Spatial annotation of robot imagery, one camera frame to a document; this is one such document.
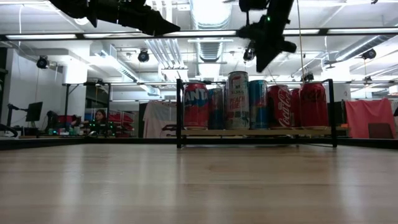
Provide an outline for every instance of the computer monitor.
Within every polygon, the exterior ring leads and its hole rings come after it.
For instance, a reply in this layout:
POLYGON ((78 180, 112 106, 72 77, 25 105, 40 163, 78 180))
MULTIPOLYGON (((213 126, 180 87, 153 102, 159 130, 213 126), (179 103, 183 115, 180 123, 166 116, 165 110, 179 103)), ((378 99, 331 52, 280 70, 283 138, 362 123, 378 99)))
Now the computer monitor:
POLYGON ((31 103, 27 108, 26 122, 40 121, 43 102, 31 103))

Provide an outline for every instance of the white can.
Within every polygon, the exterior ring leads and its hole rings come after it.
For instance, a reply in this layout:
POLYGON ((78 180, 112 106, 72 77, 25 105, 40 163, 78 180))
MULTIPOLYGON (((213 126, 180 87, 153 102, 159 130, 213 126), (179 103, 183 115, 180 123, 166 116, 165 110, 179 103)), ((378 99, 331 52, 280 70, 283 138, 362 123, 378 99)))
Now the white can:
POLYGON ((249 78, 247 72, 231 72, 226 85, 226 129, 249 129, 249 78))

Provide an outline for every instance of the white cloth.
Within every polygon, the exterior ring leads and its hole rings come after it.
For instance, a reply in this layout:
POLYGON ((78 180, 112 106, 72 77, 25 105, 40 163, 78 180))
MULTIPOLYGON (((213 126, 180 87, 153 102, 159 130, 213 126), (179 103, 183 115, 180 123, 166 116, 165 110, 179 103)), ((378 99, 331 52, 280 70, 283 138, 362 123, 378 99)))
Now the white cloth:
POLYGON ((177 124, 177 105, 150 101, 144 113, 144 138, 166 138, 175 136, 175 131, 162 131, 168 124, 177 124))

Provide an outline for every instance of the red can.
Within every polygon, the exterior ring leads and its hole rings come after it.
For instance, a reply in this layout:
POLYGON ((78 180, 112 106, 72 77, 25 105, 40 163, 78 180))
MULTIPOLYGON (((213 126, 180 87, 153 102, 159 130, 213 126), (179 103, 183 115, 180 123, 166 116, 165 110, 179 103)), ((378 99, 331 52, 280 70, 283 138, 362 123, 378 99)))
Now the red can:
POLYGON ((300 89, 301 125, 306 128, 328 126, 326 91, 322 83, 306 83, 300 89))
POLYGON ((301 127, 301 115, 300 115, 300 89, 296 88, 293 89, 291 92, 292 94, 292 107, 291 107, 291 124, 292 128, 301 127))
POLYGON ((287 85, 268 87, 268 107, 271 128, 290 128, 291 95, 287 85))
POLYGON ((208 90, 204 83, 188 83, 184 89, 184 127, 204 130, 208 127, 208 90))

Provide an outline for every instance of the shelf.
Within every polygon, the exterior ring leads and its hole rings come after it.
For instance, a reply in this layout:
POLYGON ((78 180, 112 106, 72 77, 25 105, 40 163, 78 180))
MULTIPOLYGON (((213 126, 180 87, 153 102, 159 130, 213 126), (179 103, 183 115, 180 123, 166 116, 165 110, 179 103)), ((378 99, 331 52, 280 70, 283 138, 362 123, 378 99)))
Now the shelf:
POLYGON ((330 128, 324 130, 311 129, 278 129, 278 130, 181 130, 181 135, 186 136, 271 136, 271 135, 327 135, 331 134, 330 128))

